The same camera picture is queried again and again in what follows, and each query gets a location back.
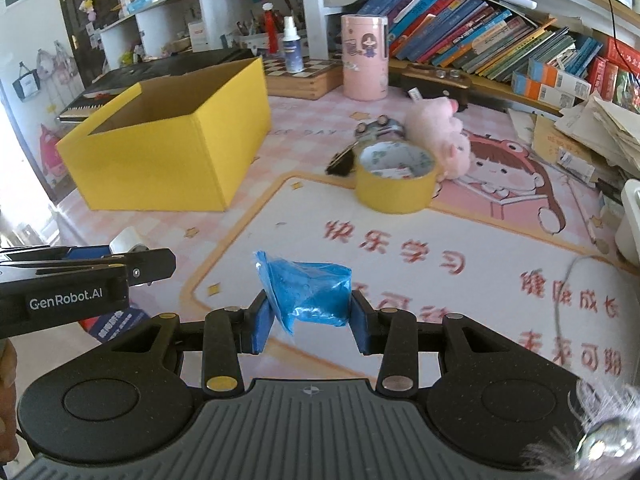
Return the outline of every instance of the pile of papers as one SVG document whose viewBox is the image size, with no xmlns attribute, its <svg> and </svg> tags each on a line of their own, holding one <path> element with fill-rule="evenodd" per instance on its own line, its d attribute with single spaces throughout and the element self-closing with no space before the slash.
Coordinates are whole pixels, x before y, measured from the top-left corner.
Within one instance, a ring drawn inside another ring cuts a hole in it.
<svg viewBox="0 0 640 480">
<path fill-rule="evenodd" d="M 599 153 L 611 166 L 640 178 L 640 116 L 593 93 L 589 101 L 561 111 L 556 128 Z"/>
</svg>

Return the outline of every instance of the toy figure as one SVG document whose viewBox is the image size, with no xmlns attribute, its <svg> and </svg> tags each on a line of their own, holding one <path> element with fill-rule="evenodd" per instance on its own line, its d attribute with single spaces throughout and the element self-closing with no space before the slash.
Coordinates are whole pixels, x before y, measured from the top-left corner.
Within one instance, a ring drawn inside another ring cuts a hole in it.
<svg viewBox="0 0 640 480">
<path fill-rule="evenodd" d="M 458 103 L 447 97 L 423 99 L 412 105 L 404 120 L 407 140 L 431 152 L 448 179 L 464 175 L 471 164 L 462 121 L 453 116 L 457 111 Z"/>
<path fill-rule="evenodd" d="M 362 49 L 364 50 L 365 57 L 376 57 L 376 47 L 378 46 L 378 40 L 370 32 L 364 34 L 361 40 Z"/>
<path fill-rule="evenodd" d="M 83 0 L 80 4 L 80 7 L 78 7 L 78 10 L 86 12 L 90 22 L 94 22 L 98 17 L 98 15 L 95 13 L 93 0 Z"/>
</svg>

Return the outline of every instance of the pink cylindrical container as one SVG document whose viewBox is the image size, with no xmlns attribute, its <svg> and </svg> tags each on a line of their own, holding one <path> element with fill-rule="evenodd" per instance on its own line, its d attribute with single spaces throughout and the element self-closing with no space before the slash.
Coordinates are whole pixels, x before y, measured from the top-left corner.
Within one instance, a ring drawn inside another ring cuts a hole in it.
<svg viewBox="0 0 640 480">
<path fill-rule="evenodd" d="M 389 50 L 386 16 L 342 16 L 344 94 L 356 101 L 386 97 Z"/>
</svg>

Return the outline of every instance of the blue plastic bag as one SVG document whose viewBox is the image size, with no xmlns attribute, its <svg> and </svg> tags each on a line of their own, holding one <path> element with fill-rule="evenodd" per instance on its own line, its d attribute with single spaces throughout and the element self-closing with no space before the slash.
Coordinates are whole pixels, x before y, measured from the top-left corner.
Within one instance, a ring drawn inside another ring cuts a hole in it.
<svg viewBox="0 0 640 480">
<path fill-rule="evenodd" d="M 336 264 L 310 264 L 255 253 L 255 267 L 269 303 L 284 330 L 293 322 L 345 326 L 349 320 L 351 269 Z"/>
</svg>

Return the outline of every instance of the spray bottle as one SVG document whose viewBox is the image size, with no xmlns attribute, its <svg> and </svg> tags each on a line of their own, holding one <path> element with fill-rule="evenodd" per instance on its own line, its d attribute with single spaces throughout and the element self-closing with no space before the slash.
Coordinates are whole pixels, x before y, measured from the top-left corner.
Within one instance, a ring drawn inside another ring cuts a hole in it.
<svg viewBox="0 0 640 480">
<path fill-rule="evenodd" d="M 273 4 L 269 2 L 262 6 L 264 11 L 264 28 L 269 38 L 269 54 L 278 53 L 278 31 L 276 30 L 276 22 L 273 19 Z"/>
<path fill-rule="evenodd" d="M 293 20 L 293 16 L 284 17 L 284 38 L 282 40 L 282 47 L 284 50 L 284 63 L 287 67 L 287 72 L 290 74 L 297 74 L 305 69 L 305 64 L 302 61 L 302 42 L 296 29 L 296 24 Z"/>
</svg>

